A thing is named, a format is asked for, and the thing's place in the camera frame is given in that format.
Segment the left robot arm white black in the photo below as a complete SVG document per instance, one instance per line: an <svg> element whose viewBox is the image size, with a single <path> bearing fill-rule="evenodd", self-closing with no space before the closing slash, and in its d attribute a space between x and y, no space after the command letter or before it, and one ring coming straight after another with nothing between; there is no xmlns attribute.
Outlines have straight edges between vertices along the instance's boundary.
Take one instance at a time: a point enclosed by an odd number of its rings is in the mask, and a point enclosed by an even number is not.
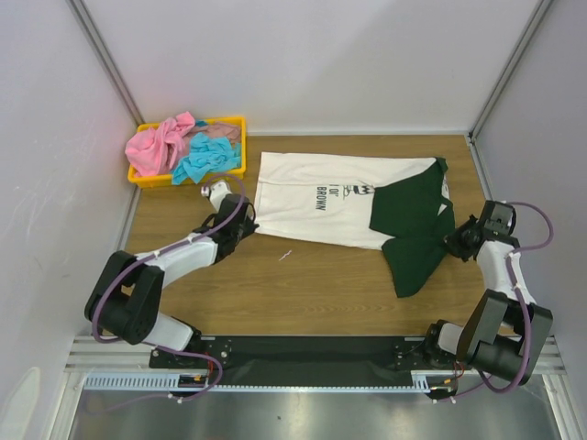
<svg viewBox="0 0 587 440"><path fill-rule="evenodd" d="M96 341L166 348L183 367L199 361L199 331L160 311L163 290L228 257L257 228L246 196L227 192L210 202L215 211L185 238L151 252L120 250L109 257L84 309Z"/></svg>

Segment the white green raglan t-shirt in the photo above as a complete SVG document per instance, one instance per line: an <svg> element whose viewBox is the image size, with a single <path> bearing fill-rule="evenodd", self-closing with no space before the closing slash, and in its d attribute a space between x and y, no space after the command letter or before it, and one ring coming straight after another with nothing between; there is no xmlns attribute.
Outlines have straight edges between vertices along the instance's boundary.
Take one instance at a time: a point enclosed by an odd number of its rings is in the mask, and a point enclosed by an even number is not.
<svg viewBox="0 0 587 440"><path fill-rule="evenodd" d="M455 229L448 164L441 157L389 159L264 152L255 195L258 231L383 253L399 298L418 293Z"/></svg>

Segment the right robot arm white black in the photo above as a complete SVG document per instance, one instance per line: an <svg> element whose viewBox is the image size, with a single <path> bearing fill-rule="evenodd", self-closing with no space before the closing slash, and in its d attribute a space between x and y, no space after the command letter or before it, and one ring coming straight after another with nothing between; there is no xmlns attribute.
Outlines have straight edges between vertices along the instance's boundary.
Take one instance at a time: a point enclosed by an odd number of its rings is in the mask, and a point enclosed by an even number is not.
<svg viewBox="0 0 587 440"><path fill-rule="evenodd" d="M545 241L521 246L514 237L518 207L529 208L545 221ZM482 272L484 293L464 326L439 320L427 331L423 360L441 369L454 360L476 370L482 384L506 393L527 383L551 333L552 312L537 304L526 286L521 256L548 246L554 227L537 206L524 202L485 203L444 239L449 254L474 260Z"/></svg>

